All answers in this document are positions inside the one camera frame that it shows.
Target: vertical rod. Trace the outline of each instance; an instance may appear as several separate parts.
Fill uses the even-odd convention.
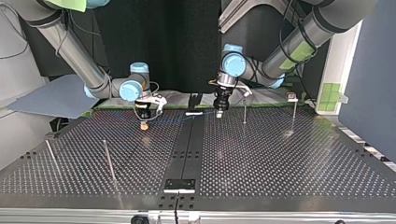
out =
[[[295,118],[296,118],[296,112],[297,112],[297,103],[298,103],[298,101],[294,102],[293,119],[295,119]]]
[[[56,160],[55,155],[53,154],[53,151],[52,151],[52,147],[50,145],[50,141],[48,139],[46,140],[46,144],[47,144],[47,148],[49,149],[50,156],[52,157],[53,160]]]
[[[106,140],[103,140],[103,146],[105,148],[105,152],[106,152],[106,156],[107,156],[107,162],[108,162],[108,167],[110,168],[111,176],[113,177],[113,180],[116,181],[116,174],[114,173],[113,162],[111,161],[110,151],[108,150],[108,146],[107,146],[107,141]]]
[[[247,110],[248,110],[248,106],[247,106],[247,98],[245,97],[244,99],[244,108],[245,108],[245,112],[244,112],[244,124],[247,123]]]

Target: white wall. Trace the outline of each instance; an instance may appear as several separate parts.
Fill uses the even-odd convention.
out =
[[[21,30],[18,19],[9,11],[6,15]],[[0,13],[0,58],[22,51],[25,44]],[[20,56],[0,59],[0,169],[39,145],[44,140],[44,134],[50,131],[48,122],[52,118],[5,108],[18,97],[44,84],[30,48]]]
[[[344,94],[347,80],[361,33],[361,22],[345,33],[335,35],[329,46],[329,53],[323,71],[321,80],[318,104],[324,83],[340,83],[340,93]],[[334,112],[317,111],[320,115],[338,115],[341,103],[339,103]]]

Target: black curtain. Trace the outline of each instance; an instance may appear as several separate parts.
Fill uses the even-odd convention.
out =
[[[113,0],[95,10],[113,77],[145,62],[162,90],[213,92],[220,0]]]

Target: gray robot arm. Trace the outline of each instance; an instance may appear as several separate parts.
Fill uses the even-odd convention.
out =
[[[229,107],[228,98],[237,79],[256,81],[277,88],[285,73],[312,56],[333,35],[346,32],[375,8],[377,0],[304,0],[313,11],[283,41],[265,62],[253,62],[242,48],[226,45],[221,60],[214,107],[222,114]]]
[[[84,81],[87,96],[106,99],[120,97],[134,102],[134,111],[142,122],[142,129],[147,129],[147,121],[156,119],[163,112],[166,99],[160,94],[151,93],[149,67],[145,63],[133,63],[131,75],[127,78],[111,80],[90,54],[81,45],[73,31],[62,23],[62,11],[55,5],[43,0],[2,0],[15,8],[26,22],[35,27],[56,49],[76,74]],[[105,5],[109,0],[101,0]],[[151,116],[149,107],[158,105],[155,116]]]
[[[373,11],[377,0],[305,0],[305,2],[312,3],[314,6],[313,12],[302,22],[302,27],[315,47],[320,48],[333,35],[346,32]],[[293,52],[299,54],[297,51],[305,51],[305,54],[300,53],[303,58],[297,56],[296,61],[305,60],[304,56],[309,57],[313,51],[306,43],[299,27],[295,28],[284,40],[283,46],[291,57]],[[252,78],[254,68],[250,66],[251,64],[247,64],[247,70],[242,78]],[[269,78],[258,76],[258,82],[270,87],[295,65],[296,63],[290,61],[283,50],[278,47],[264,63],[259,64]]]

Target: perforated metal table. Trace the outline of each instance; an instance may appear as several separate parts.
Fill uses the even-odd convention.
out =
[[[310,109],[250,108],[216,119],[99,111],[0,172],[0,207],[396,214],[396,174]],[[117,182],[112,180],[107,140]],[[167,179],[195,193],[165,194]]]

